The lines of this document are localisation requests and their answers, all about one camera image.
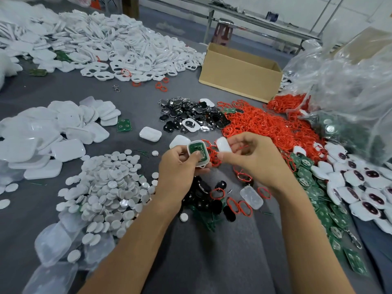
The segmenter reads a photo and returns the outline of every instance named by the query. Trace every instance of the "hand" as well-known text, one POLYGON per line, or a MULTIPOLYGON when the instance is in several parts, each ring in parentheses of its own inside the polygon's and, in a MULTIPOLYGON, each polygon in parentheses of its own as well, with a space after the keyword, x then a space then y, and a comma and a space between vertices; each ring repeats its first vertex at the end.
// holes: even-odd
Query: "hand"
POLYGON ((271 138, 244 132, 227 139, 232 153, 218 153, 223 163, 240 166, 268 188, 279 189, 293 177, 271 138))
POLYGON ((164 153, 159 163, 159 180, 155 198, 160 197, 165 206, 175 207, 178 212, 181 201, 190 189, 193 177, 210 172, 211 163, 208 163, 205 168, 196 168, 200 155, 197 151, 189 156, 185 145, 177 145, 164 153))

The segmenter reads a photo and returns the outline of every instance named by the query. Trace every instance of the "person's right hand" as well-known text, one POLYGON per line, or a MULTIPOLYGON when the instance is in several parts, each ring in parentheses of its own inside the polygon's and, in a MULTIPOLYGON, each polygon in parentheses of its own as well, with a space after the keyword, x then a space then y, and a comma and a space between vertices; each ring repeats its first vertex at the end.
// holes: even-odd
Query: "person's right hand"
POLYGON ((223 163, 230 163, 247 170, 253 179, 268 188, 279 189, 293 177, 271 138, 244 132, 227 139, 232 153, 218 153, 223 163))

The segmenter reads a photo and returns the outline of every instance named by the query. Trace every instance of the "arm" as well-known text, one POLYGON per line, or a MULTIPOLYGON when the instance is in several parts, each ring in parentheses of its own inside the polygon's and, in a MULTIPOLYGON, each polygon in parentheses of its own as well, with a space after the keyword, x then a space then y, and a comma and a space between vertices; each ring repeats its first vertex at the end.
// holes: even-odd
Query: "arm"
POLYGON ((218 158, 247 169, 279 203, 293 292, 355 294, 308 196, 271 139, 242 133, 228 142, 234 153, 219 153, 218 158))
POLYGON ((144 207, 113 252, 100 263, 78 294, 141 292, 164 234, 179 212, 193 176, 209 171, 195 170, 199 152, 190 157, 186 152, 186 147, 177 146, 162 156, 154 199, 144 207))

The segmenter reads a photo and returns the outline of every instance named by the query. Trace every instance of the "pile of black buttons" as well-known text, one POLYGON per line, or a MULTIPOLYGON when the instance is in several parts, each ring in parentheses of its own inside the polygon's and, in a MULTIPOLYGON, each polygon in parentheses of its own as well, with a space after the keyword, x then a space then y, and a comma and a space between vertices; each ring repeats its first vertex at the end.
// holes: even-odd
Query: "pile of black buttons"
POLYGON ((180 130, 184 134, 189 132, 181 124, 187 118, 194 119, 201 126, 200 130, 203 132, 209 132, 215 128, 223 129, 230 124, 221 110, 209 107, 206 102, 193 102, 190 99, 179 97, 168 100, 161 99, 158 103, 162 108, 162 116, 159 118, 162 122, 167 121, 169 117, 174 118, 164 125, 164 131, 169 133, 174 130, 180 130))
MULTIPOLYGON (((225 181, 219 181, 215 188, 224 190, 226 186, 225 181)), ((182 200, 181 212, 183 207, 190 208, 209 231, 215 231, 215 222, 220 221, 217 217, 219 214, 223 212, 230 222, 235 221, 236 215, 224 203, 226 198, 223 199, 223 202, 219 199, 212 199, 210 197, 211 191, 212 188, 200 176, 195 176, 188 193, 182 200)))

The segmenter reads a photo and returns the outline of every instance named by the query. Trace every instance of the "gray tabletop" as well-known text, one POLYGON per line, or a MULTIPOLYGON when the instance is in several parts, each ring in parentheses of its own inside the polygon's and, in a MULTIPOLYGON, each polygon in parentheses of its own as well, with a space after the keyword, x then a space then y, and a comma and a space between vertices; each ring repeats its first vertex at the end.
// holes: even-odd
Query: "gray tabletop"
MULTIPOLYGON (((185 41, 198 51, 204 46, 192 41, 185 41)), ((179 132, 164 132, 157 143, 139 137, 140 130, 149 126, 163 129, 159 121, 159 99, 187 97, 197 101, 208 98, 213 102, 231 102, 240 97, 219 89, 199 84, 200 68, 197 71, 185 71, 170 78, 165 84, 167 93, 155 89, 155 82, 133 87, 130 82, 110 80, 101 82, 95 78, 81 76, 78 70, 62 73, 56 70, 46 77, 31 77, 26 71, 18 76, 7 78, 0 92, 0 118, 14 116, 30 107, 47 106, 53 100, 80 100, 94 96, 95 99, 112 101, 121 110, 122 118, 129 118, 133 127, 131 132, 117 133, 115 126, 106 127, 110 137, 101 143, 86 145, 90 156, 124 151, 158 150, 164 153, 169 143, 179 132), (119 86, 116 93, 112 85, 119 86)), ((250 104, 262 107, 262 103, 245 99, 250 104)), ((191 140, 215 140, 220 131, 187 133, 191 140)), ((159 157, 141 156, 141 174, 151 178, 157 171, 159 157)), ((34 240, 46 226, 58 221, 55 206, 62 201, 57 192, 66 187, 65 180, 80 172, 82 161, 77 159, 63 164, 60 175, 56 178, 20 182, 19 189, 13 193, 1 195, 1 199, 10 199, 8 208, 0 211, 0 293, 20 293, 39 260, 34 250, 34 240)), ((213 169, 204 179, 214 186, 218 180, 227 182, 227 189, 233 189, 231 196, 239 200, 241 188, 232 169, 222 165, 213 169)), ((175 218, 165 235, 156 262, 147 279, 143 293, 291 293, 288 266, 281 233, 279 207, 274 199, 268 200, 255 211, 252 218, 238 216, 233 223, 222 221, 216 232, 207 232, 202 224, 187 211, 190 220, 181 223, 175 218)), ((351 246, 348 239, 345 243, 351 246)), ((382 293, 369 259, 364 252, 370 272, 369 278, 363 278, 349 269, 343 268, 357 293, 382 293)))

